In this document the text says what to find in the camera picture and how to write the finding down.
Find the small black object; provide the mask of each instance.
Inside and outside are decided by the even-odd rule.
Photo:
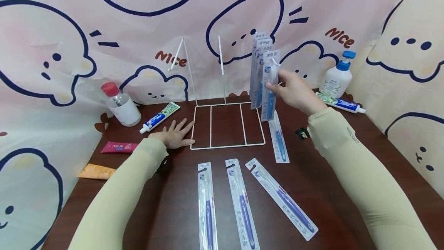
[[[299,136],[299,139],[306,140],[310,138],[310,134],[308,133],[307,129],[304,127],[301,127],[300,129],[296,130],[295,133]]]
[[[165,166],[165,163],[166,163],[167,161],[168,161],[167,158],[164,158],[164,159],[162,160],[162,162],[160,163],[160,166],[159,166],[159,168],[157,169],[156,173],[159,173],[159,172],[162,170],[162,168]]]

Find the hanging toothbrush package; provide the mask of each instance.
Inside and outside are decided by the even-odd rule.
[[[271,141],[276,163],[290,163],[287,147],[284,141],[284,134],[282,133],[281,123],[276,110],[274,111],[274,119],[268,121],[268,126],[270,127]]]
[[[264,53],[264,65],[262,74],[262,112],[261,121],[270,121],[274,118],[276,95],[265,87],[266,83],[279,83],[279,69],[281,61],[281,50],[268,51]]]
[[[200,250],[218,250],[211,163],[198,164]]]
[[[319,230],[313,221],[310,220],[298,204],[293,201],[293,199],[284,191],[276,180],[273,179],[257,159],[252,159],[245,166],[248,170],[251,170],[255,166],[254,169],[251,170],[253,176],[282,209],[306,241],[309,241]]]
[[[262,68],[264,65],[264,52],[273,48],[273,40],[267,36],[259,38],[256,41],[256,52],[252,57],[255,57],[254,71],[253,71],[253,87],[251,95],[251,109],[261,106],[262,100]]]
[[[256,41],[258,39],[261,39],[263,37],[266,36],[265,32],[257,32],[256,34],[253,35],[252,37],[252,48],[251,48],[251,72],[250,72],[250,90],[249,90],[249,97],[251,100],[251,95],[252,95],[252,84],[253,84],[253,72],[254,72],[254,68],[255,68],[255,54],[256,54]]]
[[[260,250],[239,160],[225,160],[225,165],[227,167],[231,197],[233,198],[234,215],[236,216],[237,230],[239,232],[240,249]]]

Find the arm sleeve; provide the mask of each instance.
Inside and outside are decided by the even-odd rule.
[[[96,195],[68,250],[121,250],[123,232],[141,191],[167,155],[160,140],[143,139]]]
[[[315,148],[356,204],[378,249],[436,249],[409,199],[331,107],[309,117]]]

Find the wooden table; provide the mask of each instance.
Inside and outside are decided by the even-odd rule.
[[[228,98],[246,101],[246,97]],[[158,126],[171,124],[173,119],[193,119],[195,103],[179,103],[181,109]],[[143,121],[158,113],[165,104],[140,108]],[[262,141],[255,110],[243,106],[246,138],[249,144]],[[278,100],[277,111],[282,124],[290,164],[277,164],[274,159],[268,123],[262,123],[266,145],[216,150],[170,151],[165,168],[150,179],[126,226],[123,249],[198,249],[198,189],[197,164],[211,162],[213,168],[214,201],[220,250],[240,248],[233,203],[225,170],[226,159],[239,159],[245,164],[256,157],[269,173],[315,222],[319,232],[305,241],[277,204],[242,166],[252,216],[262,250],[286,249],[374,249],[375,246],[360,214],[339,184],[326,160],[313,147],[310,139],[301,141],[295,130],[307,126],[307,116]],[[388,168],[412,202],[424,227],[436,247],[444,249],[444,201],[409,162],[396,150],[379,129],[362,114],[343,112],[356,130],[357,137]],[[128,154],[101,154],[106,142],[140,142],[136,127],[123,127],[115,118],[97,145],[90,163],[118,168]],[[198,108],[196,117],[196,147],[209,144],[209,108]],[[212,145],[243,144],[239,105],[213,108]],[[44,250],[65,250],[89,204],[105,181],[80,179],[55,223]]]

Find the red toothpaste tube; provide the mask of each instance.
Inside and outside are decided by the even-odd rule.
[[[108,142],[100,153],[132,153],[137,143]]]

